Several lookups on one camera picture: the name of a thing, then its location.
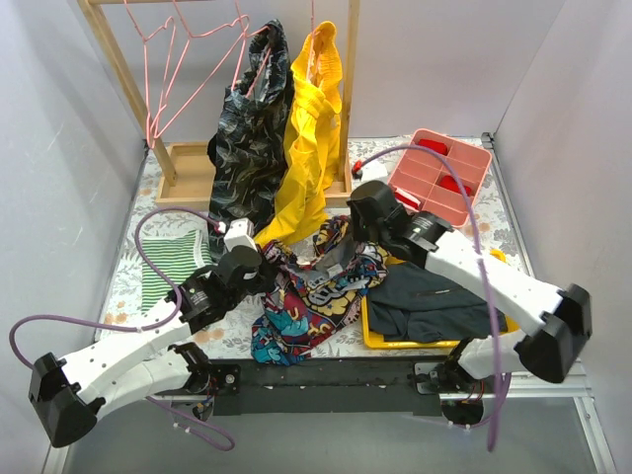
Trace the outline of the colourful comic print shorts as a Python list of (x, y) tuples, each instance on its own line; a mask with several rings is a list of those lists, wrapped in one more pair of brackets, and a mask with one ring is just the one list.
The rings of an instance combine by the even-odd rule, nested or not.
[(258, 363), (291, 366), (350, 326), (362, 299), (388, 275), (389, 253), (353, 238), (352, 220), (327, 219), (312, 236), (314, 256), (303, 259), (272, 241), (263, 249), (276, 276), (262, 296), (263, 315), (252, 325), (251, 356)]

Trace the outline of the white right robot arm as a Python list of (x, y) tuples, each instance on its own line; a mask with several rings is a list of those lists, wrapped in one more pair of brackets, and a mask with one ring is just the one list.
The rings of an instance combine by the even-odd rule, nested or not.
[(482, 379), (527, 370), (549, 382), (565, 380), (593, 334), (589, 292), (562, 289), (482, 255), (462, 233), (428, 211), (409, 212), (384, 183), (362, 184), (348, 200), (353, 235), (393, 257), (445, 277), (510, 316), (517, 330), (460, 343), (446, 362), (448, 384), (469, 392)]

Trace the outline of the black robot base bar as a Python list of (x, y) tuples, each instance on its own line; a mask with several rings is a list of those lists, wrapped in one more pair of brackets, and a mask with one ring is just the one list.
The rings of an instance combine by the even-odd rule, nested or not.
[(441, 397), (458, 400), (474, 386), (447, 374), (444, 362), (441, 355), (311, 358), (292, 366), (216, 360), (212, 414), (439, 416)]

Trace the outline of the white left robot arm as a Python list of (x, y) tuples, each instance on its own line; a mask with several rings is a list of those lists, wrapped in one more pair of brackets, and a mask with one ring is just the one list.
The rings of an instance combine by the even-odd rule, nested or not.
[(237, 246), (152, 307), (150, 315), (168, 316), (169, 323), (109, 336), (62, 358), (52, 353), (38, 358), (29, 400), (51, 445), (74, 443), (104, 416), (147, 396), (216, 391), (224, 376), (188, 338), (222, 320), (245, 297), (272, 290), (275, 278), (261, 252)]

